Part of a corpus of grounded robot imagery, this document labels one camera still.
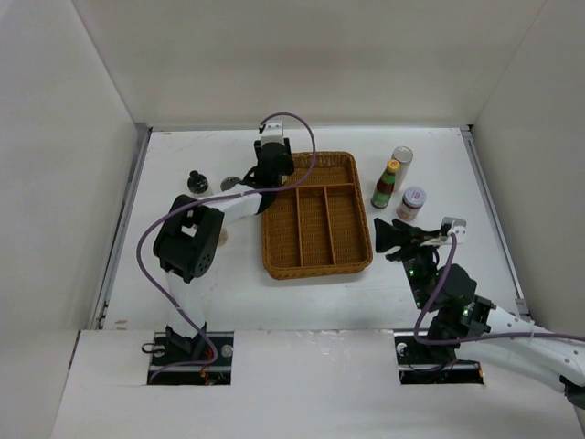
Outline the white-lid red-label jar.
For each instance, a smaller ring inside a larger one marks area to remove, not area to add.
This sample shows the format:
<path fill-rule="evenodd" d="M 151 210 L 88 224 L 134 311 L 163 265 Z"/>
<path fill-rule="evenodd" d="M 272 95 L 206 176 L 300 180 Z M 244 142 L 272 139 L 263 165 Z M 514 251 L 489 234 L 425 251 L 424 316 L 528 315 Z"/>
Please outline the white-lid red-label jar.
<path fill-rule="evenodd" d="M 421 187 L 408 187 L 397 207 L 397 215 L 403 221 L 414 220 L 427 199 L 426 192 Z"/>

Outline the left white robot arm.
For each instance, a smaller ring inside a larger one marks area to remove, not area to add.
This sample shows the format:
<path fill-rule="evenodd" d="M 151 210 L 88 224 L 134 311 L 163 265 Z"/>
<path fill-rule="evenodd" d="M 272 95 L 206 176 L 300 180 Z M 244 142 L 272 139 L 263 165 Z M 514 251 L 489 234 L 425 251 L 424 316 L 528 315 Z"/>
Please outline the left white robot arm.
<path fill-rule="evenodd" d="M 290 140 L 254 142 L 257 163 L 220 201 L 200 198 L 199 204 L 163 222 L 153 252 L 161 268 L 185 284 L 203 276 L 214 260 L 223 227 L 243 218 L 259 215 L 276 199 L 282 178 L 294 172 Z"/>

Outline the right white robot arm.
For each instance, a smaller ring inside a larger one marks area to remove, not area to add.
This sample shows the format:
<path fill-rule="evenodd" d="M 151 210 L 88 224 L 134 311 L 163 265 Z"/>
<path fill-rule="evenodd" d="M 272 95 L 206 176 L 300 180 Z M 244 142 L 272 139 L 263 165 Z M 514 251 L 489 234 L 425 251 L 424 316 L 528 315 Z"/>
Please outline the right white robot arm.
<path fill-rule="evenodd" d="M 399 332 L 395 350 L 403 383 L 446 383 L 451 370 L 478 380 L 483 364 L 536 380 L 584 406 L 584 338 L 539 327 L 480 296 L 477 282 L 450 253 L 466 236 L 463 219 L 446 217 L 437 230 L 394 219 L 374 220 L 375 248 L 402 264 L 419 316 Z"/>

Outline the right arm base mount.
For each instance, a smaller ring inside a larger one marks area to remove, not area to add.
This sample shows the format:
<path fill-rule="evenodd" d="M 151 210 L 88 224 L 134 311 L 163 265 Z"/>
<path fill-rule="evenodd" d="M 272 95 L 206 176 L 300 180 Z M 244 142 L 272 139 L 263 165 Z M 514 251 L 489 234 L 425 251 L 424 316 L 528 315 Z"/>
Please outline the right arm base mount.
<path fill-rule="evenodd" d="M 422 345 L 411 331 L 395 331 L 393 338 L 402 385 L 484 384 L 481 364 L 457 359 L 453 348 Z"/>

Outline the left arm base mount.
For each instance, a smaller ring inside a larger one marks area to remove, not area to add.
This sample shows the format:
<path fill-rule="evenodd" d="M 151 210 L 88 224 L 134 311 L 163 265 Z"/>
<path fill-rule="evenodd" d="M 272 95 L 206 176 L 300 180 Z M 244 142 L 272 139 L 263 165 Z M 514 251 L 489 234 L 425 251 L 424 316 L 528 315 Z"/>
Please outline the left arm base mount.
<path fill-rule="evenodd" d="M 141 351 L 149 356 L 146 383 L 156 386 L 227 386 L 231 383 L 234 359 L 233 332 L 207 334 L 218 354 L 199 335 L 183 337 L 167 326 L 155 333 L 154 340 L 143 343 Z"/>

